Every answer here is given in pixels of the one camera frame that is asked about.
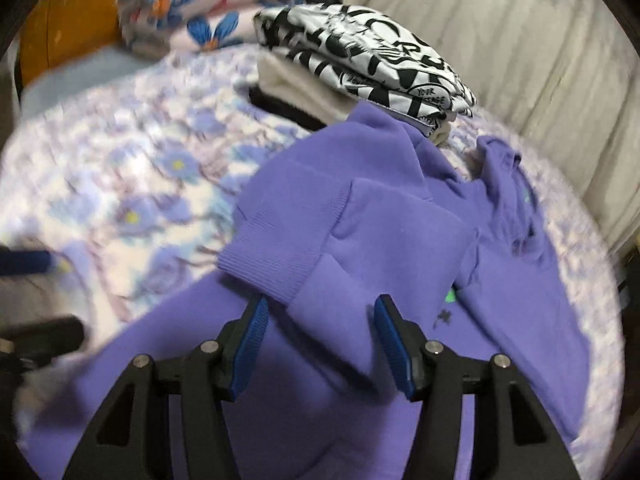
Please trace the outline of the black white patterned folded garment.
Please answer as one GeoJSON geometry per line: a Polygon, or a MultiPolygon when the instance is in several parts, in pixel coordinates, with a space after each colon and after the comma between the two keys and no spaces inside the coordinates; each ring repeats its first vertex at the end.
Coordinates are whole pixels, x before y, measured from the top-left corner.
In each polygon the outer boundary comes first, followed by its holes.
{"type": "Polygon", "coordinates": [[[446,60],[377,10],[326,3],[280,6],[257,13],[254,26],[262,53],[306,67],[315,58],[426,104],[434,105],[441,94],[456,118],[473,114],[475,96],[446,60]]]}

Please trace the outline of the purple hoodie sweatshirt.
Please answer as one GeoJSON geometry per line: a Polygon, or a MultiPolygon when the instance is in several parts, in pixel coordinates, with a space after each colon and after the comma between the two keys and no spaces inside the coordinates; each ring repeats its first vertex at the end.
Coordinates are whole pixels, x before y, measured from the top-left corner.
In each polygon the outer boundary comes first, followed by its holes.
{"type": "Polygon", "coordinates": [[[577,438],[589,344],[520,155],[480,136],[462,179],[415,128],[368,104],[295,142],[245,185],[216,270],[161,302],[91,358],[51,402],[26,455],[58,479],[90,419],[139,353],[181,356],[271,299],[247,392],[227,420],[245,479],[397,479],[419,420],[373,328],[390,295],[462,356],[502,352],[564,442],[577,438]]]}

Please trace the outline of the purple cat print fleece blanket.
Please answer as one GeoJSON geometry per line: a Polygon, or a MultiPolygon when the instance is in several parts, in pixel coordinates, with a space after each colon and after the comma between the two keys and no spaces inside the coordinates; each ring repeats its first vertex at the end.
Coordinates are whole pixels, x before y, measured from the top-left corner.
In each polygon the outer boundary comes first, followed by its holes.
{"type": "MultiPolygon", "coordinates": [[[[22,122],[1,156],[1,240],[50,250],[50,274],[1,283],[1,321],[78,316],[96,352],[164,298],[213,270],[231,206],[269,156],[304,136],[250,104],[254,44],[174,54],[61,98],[22,122]]],[[[624,337],[605,242],[548,159],[487,110],[457,119],[442,146],[462,177],[492,134],[522,155],[544,210],[568,300],[591,346],[582,429],[570,452],[582,478],[604,471],[620,414],[624,337]]]]}

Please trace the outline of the white pleated curtain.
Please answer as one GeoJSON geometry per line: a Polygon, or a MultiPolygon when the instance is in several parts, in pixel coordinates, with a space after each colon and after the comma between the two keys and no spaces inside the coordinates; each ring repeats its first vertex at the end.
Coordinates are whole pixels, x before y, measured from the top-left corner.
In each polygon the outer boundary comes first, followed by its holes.
{"type": "Polygon", "coordinates": [[[602,0],[344,0],[452,65],[565,174],[613,252],[639,232],[639,57],[602,0]]]}

